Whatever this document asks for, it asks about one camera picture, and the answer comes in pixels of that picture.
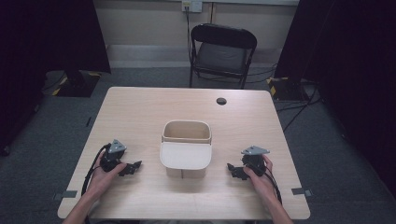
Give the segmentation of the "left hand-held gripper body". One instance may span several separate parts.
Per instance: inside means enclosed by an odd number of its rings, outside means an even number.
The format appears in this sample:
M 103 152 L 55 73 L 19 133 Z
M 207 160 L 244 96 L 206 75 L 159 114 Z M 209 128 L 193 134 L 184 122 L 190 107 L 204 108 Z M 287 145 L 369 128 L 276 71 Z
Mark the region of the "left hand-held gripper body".
M 105 145 L 105 153 L 100 160 L 100 166 L 105 172 L 112 171 L 118 164 L 123 156 L 127 147 L 119 140 L 114 139 L 112 143 Z

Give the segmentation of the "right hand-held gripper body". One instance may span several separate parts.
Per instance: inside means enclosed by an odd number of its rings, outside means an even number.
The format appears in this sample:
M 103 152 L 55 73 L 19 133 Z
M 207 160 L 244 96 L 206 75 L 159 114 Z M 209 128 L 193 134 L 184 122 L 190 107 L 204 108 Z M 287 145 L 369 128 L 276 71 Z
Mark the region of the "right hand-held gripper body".
M 242 163 L 250 168 L 257 176 L 263 176 L 266 171 L 265 161 L 262 158 L 263 154 L 268 154 L 269 150 L 251 146 L 241 151 Z

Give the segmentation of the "black folding chair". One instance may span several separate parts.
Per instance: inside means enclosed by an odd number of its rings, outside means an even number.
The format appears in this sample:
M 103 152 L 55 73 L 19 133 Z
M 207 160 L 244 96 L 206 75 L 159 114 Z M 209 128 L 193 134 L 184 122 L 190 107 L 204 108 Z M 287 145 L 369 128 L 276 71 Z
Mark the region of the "black folding chair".
M 248 70 L 257 47 L 256 36 L 246 29 L 213 23 L 192 28 L 190 82 L 201 73 L 239 80 L 244 89 Z

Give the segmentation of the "person's left hand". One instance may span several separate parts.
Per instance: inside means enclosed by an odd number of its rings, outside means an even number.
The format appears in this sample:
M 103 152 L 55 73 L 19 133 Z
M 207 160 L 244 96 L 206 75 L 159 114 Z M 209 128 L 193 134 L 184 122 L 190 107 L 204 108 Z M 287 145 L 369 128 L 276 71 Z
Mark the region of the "person's left hand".
M 94 170 L 92 172 L 92 178 L 89 182 L 89 186 L 84 193 L 85 198 L 89 198 L 91 201 L 97 201 L 103 193 L 109 188 L 112 180 L 121 172 L 125 167 L 126 163 L 118 164 L 113 170 L 105 172 L 100 166 L 100 160 L 102 159 L 104 153 L 99 155 L 94 165 Z

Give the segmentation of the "white wall socket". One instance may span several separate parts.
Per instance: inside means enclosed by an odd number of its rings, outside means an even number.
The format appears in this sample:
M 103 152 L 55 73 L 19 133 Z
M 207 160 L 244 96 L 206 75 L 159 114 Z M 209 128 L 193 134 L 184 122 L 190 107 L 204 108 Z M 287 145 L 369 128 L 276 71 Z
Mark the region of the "white wall socket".
M 201 13 L 203 11 L 202 0 L 183 0 L 181 2 L 183 12 Z

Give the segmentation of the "grey tape strip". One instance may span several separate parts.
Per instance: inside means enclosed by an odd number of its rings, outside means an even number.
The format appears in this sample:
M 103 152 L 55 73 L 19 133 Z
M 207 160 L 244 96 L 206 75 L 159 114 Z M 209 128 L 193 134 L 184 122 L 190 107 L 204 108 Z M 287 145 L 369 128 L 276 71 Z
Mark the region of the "grey tape strip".
M 311 189 L 304 189 L 304 188 L 294 188 L 291 189 L 293 195 L 304 195 L 305 197 L 313 196 L 313 192 Z
M 76 190 L 65 190 L 60 193 L 55 193 L 53 195 L 53 200 L 54 201 L 61 201 L 63 198 L 75 198 L 77 196 L 77 191 Z

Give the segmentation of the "person's right hand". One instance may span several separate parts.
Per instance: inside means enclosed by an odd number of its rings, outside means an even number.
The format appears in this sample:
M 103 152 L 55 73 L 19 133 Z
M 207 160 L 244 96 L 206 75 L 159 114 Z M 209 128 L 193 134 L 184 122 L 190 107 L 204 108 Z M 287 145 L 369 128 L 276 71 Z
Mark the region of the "person's right hand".
M 251 183 L 259 194 L 264 205 L 269 207 L 278 203 L 276 190 L 272 180 L 273 164 L 266 155 L 262 155 L 262 159 L 266 163 L 266 172 L 263 176 L 257 176 L 250 168 L 244 167 L 244 172 L 249 176 Z

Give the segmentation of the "beige plastic bin with lid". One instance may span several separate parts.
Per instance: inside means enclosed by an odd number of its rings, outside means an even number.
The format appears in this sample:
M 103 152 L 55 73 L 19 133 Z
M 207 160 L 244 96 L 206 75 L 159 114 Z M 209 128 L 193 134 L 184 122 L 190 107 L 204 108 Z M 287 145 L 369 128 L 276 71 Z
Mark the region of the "beige plastic bin with lid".
M 170 120 L 163 129 L 160 161 L 166 174 L 204 178 L 212 159 L 210 126 L 199 120 Z

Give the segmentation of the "dark curtain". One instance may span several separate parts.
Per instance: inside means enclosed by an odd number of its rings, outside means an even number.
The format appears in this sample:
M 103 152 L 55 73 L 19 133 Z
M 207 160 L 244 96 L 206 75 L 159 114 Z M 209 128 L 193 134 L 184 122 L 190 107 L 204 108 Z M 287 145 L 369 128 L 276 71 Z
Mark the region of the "dark curtain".
M 276 76 L 319 84 L 396 197 L 396 0 L 299 0 Z
M 0 0 L 0 156 L 54 70 L 110 71 L 93 0 Z

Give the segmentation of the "black stand base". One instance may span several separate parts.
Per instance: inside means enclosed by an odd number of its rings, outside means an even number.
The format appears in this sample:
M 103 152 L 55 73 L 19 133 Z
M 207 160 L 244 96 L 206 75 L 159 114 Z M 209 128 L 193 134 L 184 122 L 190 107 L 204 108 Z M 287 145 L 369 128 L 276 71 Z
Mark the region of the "black stand base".
M 65 78 L 53 91 L 58 97 L 86 97 L 92 95 L 101 75 L 90 71 L 66 70 Z
M 309 99 L 303 85 L 288 77 L 266 79 L 270 93 L 278 101 L 307 101 Z

